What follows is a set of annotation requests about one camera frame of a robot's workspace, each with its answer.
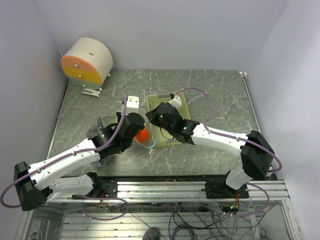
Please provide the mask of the orange fruit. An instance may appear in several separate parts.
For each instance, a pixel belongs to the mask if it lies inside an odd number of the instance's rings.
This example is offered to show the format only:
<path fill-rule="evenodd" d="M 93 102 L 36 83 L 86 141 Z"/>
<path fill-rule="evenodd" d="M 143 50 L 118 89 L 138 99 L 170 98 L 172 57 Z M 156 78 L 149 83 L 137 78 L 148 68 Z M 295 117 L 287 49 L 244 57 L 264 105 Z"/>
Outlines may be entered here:
<path fill-rule="evenodd" d="M 149 138 L 148 131 L 145 128 L 140 130 L 135 138 L 139 143 L 145 143 Z"/>

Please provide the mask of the yellow-green perforated plastic basket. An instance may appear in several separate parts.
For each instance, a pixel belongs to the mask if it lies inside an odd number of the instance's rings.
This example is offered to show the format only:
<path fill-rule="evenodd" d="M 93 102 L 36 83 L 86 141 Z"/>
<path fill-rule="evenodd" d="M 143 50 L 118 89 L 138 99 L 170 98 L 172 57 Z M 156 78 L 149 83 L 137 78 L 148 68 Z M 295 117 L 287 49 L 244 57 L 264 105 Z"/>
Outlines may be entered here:
<path fill-rule="evenodd" d="M 181 106 L 178 108 L 179 114 L 182 116 L 183 119 L 190 120 L 190 113 L 187 106 L 186 98 L 183 92 L 180 92 L 178 96 L 181 99 Z M 147 100 L 147 111 L 154 110 L 160 103 L 167 103 L 171 101 L 170 94 L 150 94 L 146 97 Z M 181 143 L 173 137 L 163 128 L 160 129 L 159 127 L 151 124 L 150 130 L 152 133 L 152 140 L 156 142 L 155 148 L 158 147 L 167 147 L 172 145 L 180 145 Z"/>

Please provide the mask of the blue-zipper clear bag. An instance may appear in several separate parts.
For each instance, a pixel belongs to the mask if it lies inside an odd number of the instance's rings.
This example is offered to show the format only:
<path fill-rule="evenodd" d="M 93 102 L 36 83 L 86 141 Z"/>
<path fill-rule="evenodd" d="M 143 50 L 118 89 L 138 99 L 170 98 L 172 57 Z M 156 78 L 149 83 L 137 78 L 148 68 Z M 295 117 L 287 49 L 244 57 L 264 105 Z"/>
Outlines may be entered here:
<path fill-rule="evenodd" d="M 144 148 L 152 149 L 152 148 L 154 148 L 156 146 L 157 140 L 156 139 L 154 140 L 151 124 L 150 124 L 148 118 L 146 117 L 146 113 L 147 113 L 146 109 L 144 109 L 143 107 L 139 108 L 138 114 L 141 115 L 143 117 L 143 119 L 144 119 L 144 128 L 143 129 L 146 129 L 147 132 L 148 132 L 148 140 L 146 142 L 144 142 L 144 143 L 140 143 L 140 142 L 137 141 L 137 139 L 135 137 L 133 139 L 133 142 L 143 146 Z"/>

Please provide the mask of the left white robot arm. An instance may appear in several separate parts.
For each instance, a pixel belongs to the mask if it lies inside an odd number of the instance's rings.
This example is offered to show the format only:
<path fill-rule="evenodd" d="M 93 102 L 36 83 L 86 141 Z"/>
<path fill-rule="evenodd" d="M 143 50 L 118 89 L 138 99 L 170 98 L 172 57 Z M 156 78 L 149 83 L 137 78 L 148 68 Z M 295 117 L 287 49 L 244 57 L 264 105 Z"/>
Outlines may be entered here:
<path fill-rule="evenodd" d="M 118 122 L 93 132 L 89 137 L 52 158 L 27 164 L 22 161 L 14 167 L 14 187 L 23 211 L 34 210 L 47 200 L 68 195 L 87 195 L 98 198 L 102 186 L 95 173 L 66 177 L 69 172 L 84 165 L 121 154 L 130 148 L 145 120 L 138 113 L 117 114 Z"/>

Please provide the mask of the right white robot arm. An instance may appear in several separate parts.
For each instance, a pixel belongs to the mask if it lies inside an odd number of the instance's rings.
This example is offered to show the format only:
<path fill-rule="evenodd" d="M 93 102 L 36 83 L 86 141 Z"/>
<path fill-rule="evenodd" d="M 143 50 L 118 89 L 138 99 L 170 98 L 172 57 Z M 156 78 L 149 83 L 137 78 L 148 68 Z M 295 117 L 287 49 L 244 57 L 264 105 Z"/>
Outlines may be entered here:
<path fill-rule="evenodd" d="M 240 158 L 239 165 L 228 171 L 223 182 L 208 187 L 207 195 L 231 198 L 252 180 L 263 181 L 273 161 L 274 151 L 258 131 L 249 134 L 232 133 L 211 128 L 198 121 L 184 119 L 170 103 L 161 103 L 146 114 L 148 121 L 166 130 L 182 144 L 213 147 Z"/>

